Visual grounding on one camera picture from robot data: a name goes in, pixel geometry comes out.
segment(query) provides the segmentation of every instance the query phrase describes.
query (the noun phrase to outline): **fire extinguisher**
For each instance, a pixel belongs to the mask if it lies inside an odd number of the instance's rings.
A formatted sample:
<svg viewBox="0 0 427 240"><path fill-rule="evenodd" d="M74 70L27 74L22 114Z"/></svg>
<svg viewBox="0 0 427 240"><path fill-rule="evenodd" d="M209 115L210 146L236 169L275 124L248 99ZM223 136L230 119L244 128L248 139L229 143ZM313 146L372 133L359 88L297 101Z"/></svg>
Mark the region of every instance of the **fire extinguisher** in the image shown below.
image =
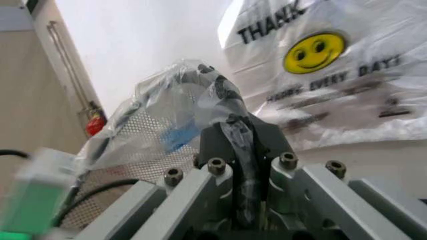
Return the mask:
<svg viewBox="0 0 427 240"><path fill-rule="evenodd" d="M104 111L98 107L93 101L89 102L90 105L90 120L86 124L86 132L90 136L97 134L103 129L107 123Z"/></svg>

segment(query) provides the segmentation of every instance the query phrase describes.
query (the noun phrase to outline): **yellow smiley face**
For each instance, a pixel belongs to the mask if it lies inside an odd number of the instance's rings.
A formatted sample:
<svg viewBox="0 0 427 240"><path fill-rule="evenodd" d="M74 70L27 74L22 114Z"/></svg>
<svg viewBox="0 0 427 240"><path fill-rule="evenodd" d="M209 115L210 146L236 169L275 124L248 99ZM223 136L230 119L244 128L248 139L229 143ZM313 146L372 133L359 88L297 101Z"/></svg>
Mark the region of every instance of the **yellow smiley face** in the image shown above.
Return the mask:
<svg viewBox="0 0 427 240"><path fill-rule="evenodd" d="M284 57L284 69L293 74L308 74L334 62L345 50L346 42L337 33L320 33L296 43Z"/></svg>

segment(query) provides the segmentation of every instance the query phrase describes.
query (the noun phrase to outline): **clear plastic bag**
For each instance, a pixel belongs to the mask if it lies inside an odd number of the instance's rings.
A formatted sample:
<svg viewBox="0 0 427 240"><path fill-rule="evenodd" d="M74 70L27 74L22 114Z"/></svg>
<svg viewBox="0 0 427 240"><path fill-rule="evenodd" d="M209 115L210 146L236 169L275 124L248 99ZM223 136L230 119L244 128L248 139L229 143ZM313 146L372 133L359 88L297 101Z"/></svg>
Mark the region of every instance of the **clear plastic bag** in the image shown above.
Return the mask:
<svg viewBox="0 0 427 240"><path fill-rule="evenodd" d="M92 173L106 169L123 175L138 168L143 172L137 175L140 179L155 181L166 168L192 166L201 130L220 123L242 169L234 186L237 218L243 226L252 226L257 222L261 185L254 134L244 121L248 117L240 92L230 81L212 66L181 60L138 84L133 98L116 110L78 158Z"/></svg>
<svg viewBox="0 0 427 240"><path fill-rule="evenodd" d="M427 2L235 0L219 41L295 150L427 137Z"/></svg>

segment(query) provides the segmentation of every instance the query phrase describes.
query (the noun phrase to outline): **screw head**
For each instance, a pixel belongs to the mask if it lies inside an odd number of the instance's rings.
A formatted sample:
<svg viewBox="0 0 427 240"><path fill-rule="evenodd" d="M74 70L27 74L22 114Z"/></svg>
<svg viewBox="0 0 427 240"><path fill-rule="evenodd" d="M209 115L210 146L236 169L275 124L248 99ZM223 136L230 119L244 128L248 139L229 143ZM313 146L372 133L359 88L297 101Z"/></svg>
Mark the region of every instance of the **screw head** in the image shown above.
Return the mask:
<svg viewBox="0 0 427 240"><path fill-rule="evenodd" d="M178 185L184 177L184 173L179 167L171 167L163 173L164 182L171 187Z"/></svg>
<svg viewBox="0 0 427 240"><path fill-rule="evenodd" d="M327 161L325 167L333 173L335 176L337 176L339 179L343 179L346 175L346 165L340 161L330 160Z"/></svg>
<svg viewBox="0 0 427 240"><path fill-rule="evenodd" d="M207 170L213 175L222 175L226 171L226 161L220 157L213 157L207 161Z"/></svg>
<svg viewBox="0 0 427 240"><path fill-rule="evenodd" d="M279 156L281 165L287 170L297 168L298 158L292 152L282 152Z"/></svg>

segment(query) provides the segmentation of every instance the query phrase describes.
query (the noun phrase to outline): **metal mesh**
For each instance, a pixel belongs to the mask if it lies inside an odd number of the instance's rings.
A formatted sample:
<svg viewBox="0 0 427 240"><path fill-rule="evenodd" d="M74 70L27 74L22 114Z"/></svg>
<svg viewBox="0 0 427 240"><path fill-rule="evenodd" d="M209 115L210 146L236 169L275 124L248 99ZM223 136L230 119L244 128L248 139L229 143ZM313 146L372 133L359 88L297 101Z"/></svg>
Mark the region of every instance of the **metal mesh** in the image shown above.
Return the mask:
<svg viewBox="0 0 427 240"><path fill-rule="evenodd" d="M166 153L159 148L151 148L144 152L135 151L138 144L146 146L150 143L160 143L159 133L171 126L167 118L156 120L140 108L121 128L109 143L108 148L117 147L115 143L132 138L132 145L121 146L115 156L120 162L128 163L119 166L93 170L89 172L85 182L80 188L75 199L79 199L84 193L101 185L129 178L137 178L148 182L156 182L162 173L170 167L180 167L185 173L193 167L193 155L197 149L190 145L184 145L179 150ZM72 210L63 220L61 227L79 229L90 224L97 216L117 200L130 186L117 187L99 193L86 200Z"/></svg>

